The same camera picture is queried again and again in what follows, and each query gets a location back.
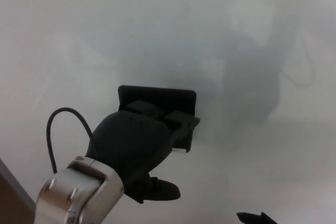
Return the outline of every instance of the black object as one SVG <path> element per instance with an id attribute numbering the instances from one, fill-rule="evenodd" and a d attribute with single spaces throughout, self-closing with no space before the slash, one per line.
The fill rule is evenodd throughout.
<path id="1" fill-rule="evenodd" d="M 261 215 L 248 214 L 246 212 L 237 213 L 239 220 L 244 224 L 277 224 L 264 212 Z"/>
<path id="2" fill-rule="evenodd" d="M 120 86 L 118 89 L 119 93 L 119 111 L 128 110 L 139 114 L 149 115 L 144 110 L 146 108 L 145 104 L 133 104 L 133 106 L 143 106 L 139 109 L 130 108 L 130 104 L 135 101 L 142 101 L 145 103 L 151 103 L 154 107 L 156 113 L 161 113 L 165 115 L 165 123 L 172 130 L 177 128 L 180 131 L 184 131 L 182 134 L 177 136 L 176 141 L 173 143 L 174 149 L 185 150 L 189 152 L 191 149 L 191 143 L 193 138 L 194 127 L 198 124 L 199 119 L 195 118 L 195 106 L 196 106 L 196 93 L 191 90 L 179 90 L 179 89 L 162 89 L 162 88 L 149 88 L 149 87 L 135 87 L 135 86 Z M 159 119 L 162 115 L 149 115 L 156 119 Z M 197 121 L 196 125 L 184 125 L 188 124 L 192 118 Z"/>
<path id="3" fill-rule="evenodd" d="M 144 200 L 174 200 L 177 186 L 149 172 L 172 152 L 173 144 L 187 143 L 199 123 L 194 116 L 193 91 L 121 86 L 119 111 L 107 116 L 93 132 L 98 161 L 120 176 L 125 194 Z M 95 158 L 90 140 L 87 157 Z"/>

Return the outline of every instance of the white surface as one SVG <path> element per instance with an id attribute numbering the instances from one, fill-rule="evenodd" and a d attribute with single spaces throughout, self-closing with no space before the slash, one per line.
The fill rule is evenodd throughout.
<path id="1" fill-rule="evenodd" d="M 277 9 L 279 3 L 288 4 Z M 117 110 L 118 86 L 133 84 L 195 90 L 202 121 L 192 151 L 172 154 L 153 172 L 176 183 L 181 199 L 139 205 L 125 196 L 104 223 L 239 223 L 238 211 L 264 211 L 279 223 L 336 221 L 336 0 L 0 0 L 0 6 L 0 156 L 34 199 L 52 174 L 50 113 L 75 108 L 94 129 Z M 281 12 L 289 13 L 288 24 L 299 17 L 317 80 L 302 89 L 281 79 L 281 105 L 270 120 L 228 133 L 221 110 L 228 38 L 244 34 L 263 47 L 272 31 L 288 36 L 288 26 L 272 30 Z M 284 71 L 309 79 L 300 39 Z M 56 118 L 52 140 L 60 169 L 88 144 L 67 114 Z"/>

